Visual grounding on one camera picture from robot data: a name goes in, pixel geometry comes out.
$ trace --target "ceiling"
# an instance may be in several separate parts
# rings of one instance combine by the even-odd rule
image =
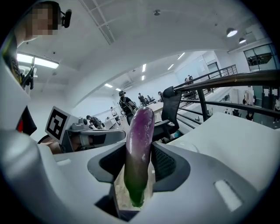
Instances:
[[[248,9],[235,0],[56,1],[63,12],[72,9],[70,27],[61,28],[56,35],[38,37],[28,44],[23,43],[18,51],[59,62],[55,71],[39,66],[35,82],[43,86],[59,84],[61,89],[66,88],[69,80],[81,80],[88,75],[82,72],[82,66],[92,53],[109,51],[119,40],[139,38],[148,28],[191,24],[197,30],[205,30],[222,38],[230,50],[239,47],[238,39],[246,33],[245,29],[258,22]],[[154,16],[153,11],[156,9],[161,10],[160,16]],[[228,27],[237,29],[238,34],[227,38],[225,32]],[[252,35],[246,38],[247,43],[255,40]],[[147,79],[166,72],[165,67],[176,57],[147,62]],[[127,82],[141,81],[141,68],[135,70],[115,79],[113,85],[122,88]]]
[[[112,88],[102,86],[96,92],[94,92],[94,95],[112,96],[113,94],[118,93],[116,88],[125,90],[125,87],[127,86],[132,85],[132,87],[135,87],[136,85],[143,84],[162,75],[172,73],[180,63],[182,63],[190,54],[192,54],[192,52],[186,52],[178,60],[179,56],[182,53],[147,63],[145,72],[142,72],[142,66],[140,66],[138,68],[135,68],[135,71],[131,70],[127,73],[124,73],[116,79],[108,81],[108,84],[113,86]],[[168,70],[168,68],[172,64],[174,64],[174,66],[170,70]]]

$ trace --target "window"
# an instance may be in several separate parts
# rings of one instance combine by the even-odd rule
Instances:
[[[274,45],[267,44],[244,51],[250,71],[280,69]]]

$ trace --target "black metal railing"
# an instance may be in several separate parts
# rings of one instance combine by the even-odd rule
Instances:
[[[246,111],[251,111],[275,118],[280,118],[280,112],[276,112],[274,110],[260,108],[250,105],[243,104],[235,104],[235,103],[227,103],[220,101],[205,101],[203,89],[210,88],[219,88],[219,87],[232,87],[232,86],[270,86],[270,87],[279,87],[280,86],[280,70],[267,70],[267,71],[258,71],[254,73],[240,73],[234,75],[222,76],[216,79],[208,79],[203,82],[188,84],[183,83],[179,86],[174,87],[174,91],[193,91],[196,90],[199,96],[199,100],[185,99],[181,100],[182,102],[189,103],[200,103],[202,112],[197,112],[189,109],[185,109],[179,107],[180,110],[185,110],[191,113],[195,113],[203,116],[203,121],[206,121],[210,115],[207,113],[207,105],[218,105],[223,107],[230,107],[236,109],[242,109]],[[177,113],[178,116],[186,118],[192,122],[197,124],[201,124],[201,122],[194,120],[190,117]],[[177,120],[182,123],[190,126],[191,128],[195,128],[194,126],[188,124],[187,122],[177,118]]]
[[[188,82],[180,84],[180,85],[178,85],[178,86],[176,86],[174,88],[180,88],[180,87],[185,86],[185,85],[193,84],[194,81],[200,80],[201,78],[205,78],[205,77],[208,77],[207,80],[210,80],[210,79],[215,79],[215,78],[218,78],[218,77],[230,76],[230,75],[235,75],[235,74],[237,74],[236,66],[235,65],[231,65],[231,66],[228,66],[226,68],[222,68],[222,69],[216,70],[214,72],[211,72],[211,73],[199,76],[199,77],[197,77],[197,78],[195,78],[193,80],[190,80]],[[207,95],[209,92],[214,93],[215,89],[216,88],[204,89],[203,93],[204,93],[204,95]],[[196,96],[198,95],[198,93],[195,93],[195,92],[192,91],[192,92],[189,92],[187,94],[184,94],[183,97],[186,96],[186,95],[190,95],[190,96],[187,99],[185,99],[185,100],[192,99],[192,98],[196,99]]]

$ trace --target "ceiling light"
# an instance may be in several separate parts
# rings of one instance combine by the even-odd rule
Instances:
[[[183,53],[183,54],[181,54],[181,56],[177,59],[177,60],[179,60],[180,58],[182,58],[182,56],[185,54],[185,52]]]
[[[112,87],[113,87],[113,86],[111,86],[111,85],[109,85],[109,84],[107,84],[107,83],[105,84],[105,86],[110,87],[110,88],[112,88]]]
[[[142,72],[144,72],[145,70],[146,70],[146,64],[143,65]]]
[[[242,43],[244,43],[244,42],[246,42],[246,40],[245,40],[243,37],[241,37],[241,38],[239,39],[239,43],[242,44]]]
[[[172,64],[172,65],[168,68],[168,70],[171,69],[173,65],[174,65],[174,64]]]
[[[17,61],[18,62],[25,62],[25,63],[32,63],[33,56],[25,55],[25,54],[17,54]],[[57,62],[48,61],[41,58],[35,57],[35,65],[42,65],[49,68],[57,68],[59,64]]]
[[[227,29],[227,37],[232,37],[233,35],[235,35],[237,33],[237,30],[233,29],[233,28],[228,28]]]

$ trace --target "eggplant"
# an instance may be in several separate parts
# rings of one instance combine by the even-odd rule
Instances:
[[[153,110],[148,107],[138,109],[127,135],[124,169],[124,183],[134,207],[141,207],[144,203],[153,134]]]

